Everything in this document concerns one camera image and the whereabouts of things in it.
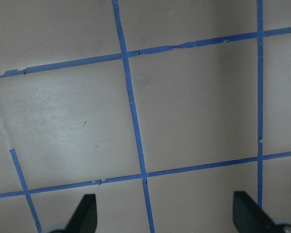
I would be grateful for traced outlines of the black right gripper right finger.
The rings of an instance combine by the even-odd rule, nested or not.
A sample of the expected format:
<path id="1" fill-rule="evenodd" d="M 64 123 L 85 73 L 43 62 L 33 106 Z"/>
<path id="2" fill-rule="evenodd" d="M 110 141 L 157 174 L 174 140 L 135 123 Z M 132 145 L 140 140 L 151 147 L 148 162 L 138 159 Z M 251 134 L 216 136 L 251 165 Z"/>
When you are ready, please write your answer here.
<path id="1" fill-rule="evenodd" d="M 233 193 L 233 223 L 239 233 L 277 233 L 276 224 L 245 192 Z"/>

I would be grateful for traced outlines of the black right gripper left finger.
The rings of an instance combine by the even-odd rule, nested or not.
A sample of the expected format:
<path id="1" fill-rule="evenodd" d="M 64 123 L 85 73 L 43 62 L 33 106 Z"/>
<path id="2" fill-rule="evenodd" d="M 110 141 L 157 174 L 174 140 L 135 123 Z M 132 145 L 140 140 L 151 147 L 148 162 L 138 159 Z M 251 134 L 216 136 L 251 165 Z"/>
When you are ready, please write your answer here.
<path id="1" fill-rule="evenodd" d="M 95 194 L 82 197 L 64 233 L 95 233 L 97 229 L 97 201 Z"/>

